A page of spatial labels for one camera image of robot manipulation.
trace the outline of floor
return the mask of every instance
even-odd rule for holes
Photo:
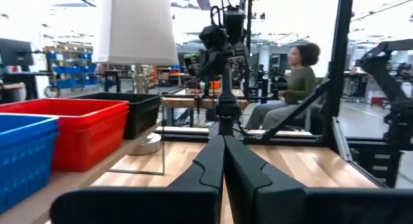
[[[124,81],[122,84],[122,91],[131,90],[132,85],[129,81]],[[175,90],[176,87],[168,88],[153,88],[150,89],[151,94],[162,94]],[[91,88],[84,91],[74,91],[70,93],[62,92],[62,97],[80,96],[89,93],[102,91],[101,88]],[[257,104],[252,103],[247,106],[243,112],[243,123],[248,121],[252,110]],[[366,104],[357,103],[341,103],[339,119],[346,136],[352,137],[381,137],[385,131],[387,131],[387,125],[383,122],[383,117],[387,115],[388,111],[378,107],[369,107]],[[201,110],[199,116],[195,116],[195,125],[205,126],[208,123],[205,121],[205,111]],[[405,152],[401,161],[398,188],[413,188],[413,152]]]

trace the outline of lamp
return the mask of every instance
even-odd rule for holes
[[[175,65],[169,0],[97,0],[95,63]]]

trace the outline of robot workstation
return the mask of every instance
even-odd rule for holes
[[[154,12],[170,15],[169,8],[162,11],[163,5],[169,6],[168,0],[158,4],[150,5]],[[122,5],[139,4],[125,0]],[[413,190],[394,188],[401,151],[412,150],[413,102],[386,70],[391,53],[413,49],[413,40],[380,43],[358,61],[391,101],[391,112],[384,120],[389,129],[383,138],[344,137],[337,118],[352,0],[339,0],[332,57],[324,82],[270,130],[246,131],[238,121],[241,109],[232,93],[229,61],[244,57],[248,67],[251,8],[252,0],[241,0],[239,6],[213,7],[212,24],[199,35],[206,49],[199,56],[197,77],[220,78],[222,84],[216,103],[216,131],[159,127],[157,133],[166,146],[162,154],[164,173],[139,177],[146,181],[141,187],[137,183],[133,187],[88,187],[62,194],[50,208],[53,224],[413,223]],[[222,15],[222,23],[221,18],[218,24],[213,22],[213,14]],[[138,27],[120,28],[130,34],[141,31]],[[108,34],[96,37],[96,54],[109,47],[104,36]],[[122,42],[122,37],[111,43]],[[142,63],[115,54],[108,50],[99,61]],[[320,96],[326,96],[319,111],[323,117],[321,135],[284,131]]]

